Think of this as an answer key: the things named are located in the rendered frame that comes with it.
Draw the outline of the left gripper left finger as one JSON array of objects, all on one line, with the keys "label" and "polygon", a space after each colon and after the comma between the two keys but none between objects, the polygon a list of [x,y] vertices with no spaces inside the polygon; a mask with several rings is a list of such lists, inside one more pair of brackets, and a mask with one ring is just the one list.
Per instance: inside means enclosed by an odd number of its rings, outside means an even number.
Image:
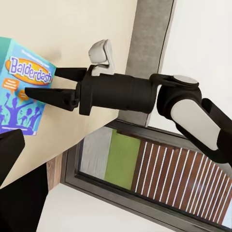
[{"label": "left gripper left finger", "polygon": [[0,134],[0,186],[25,148],[21,129]]}]

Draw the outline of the board game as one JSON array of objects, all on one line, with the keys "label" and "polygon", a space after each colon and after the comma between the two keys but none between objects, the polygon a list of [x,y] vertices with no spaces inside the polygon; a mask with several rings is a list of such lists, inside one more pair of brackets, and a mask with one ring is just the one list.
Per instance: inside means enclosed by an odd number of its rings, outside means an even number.
[{"label": "board game", "polygon": [[11,38],[0,37],[0,134],[21,129],[36,135],[45,102],[26,87],[51,88],[56,66]]}]

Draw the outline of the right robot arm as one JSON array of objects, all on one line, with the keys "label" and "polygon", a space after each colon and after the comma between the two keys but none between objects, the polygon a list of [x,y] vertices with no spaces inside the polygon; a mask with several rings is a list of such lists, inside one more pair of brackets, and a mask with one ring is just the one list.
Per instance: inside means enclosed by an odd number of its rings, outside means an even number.
[{"label": "right robot arm", "polygon": [[94,43],[88,55],[93,64],[89,69],[56,68],[55,76],[78,82],[76,89],[26,87],[26,95],[70,112],[79,105],[84,116],[92,106],[150,114],[162,85],[158,113],[175,122],[177,130],[232,180],[232,167],[217,146],[220,130],[232,130],[232,120],[210,99],[203,99],[197,80],[157,73],[149,79],[117,74],[110,39]]}]

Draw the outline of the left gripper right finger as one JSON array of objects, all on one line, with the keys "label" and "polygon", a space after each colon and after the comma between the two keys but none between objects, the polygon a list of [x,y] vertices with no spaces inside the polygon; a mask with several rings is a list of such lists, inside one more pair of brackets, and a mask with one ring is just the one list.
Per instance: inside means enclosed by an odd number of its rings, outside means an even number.
[{"label": "left gripper right finger", "polygon": [[217,138],[217,146],[232,167],[232,130],[222,128]]}]

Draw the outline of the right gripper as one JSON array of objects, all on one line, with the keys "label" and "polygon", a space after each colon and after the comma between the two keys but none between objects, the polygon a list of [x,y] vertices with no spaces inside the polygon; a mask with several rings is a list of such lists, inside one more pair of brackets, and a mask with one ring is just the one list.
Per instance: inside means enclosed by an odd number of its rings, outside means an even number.
[{"label": "right gripper", "polygon": [[117,74],[91,76],[93,65],[87,68],[57,67],[55,76],[78,82],[76,89],[26,87],[28,97],[72,112],[79,105],[79,114],[88,116],[92,106],[129,110],[134,78]]}]

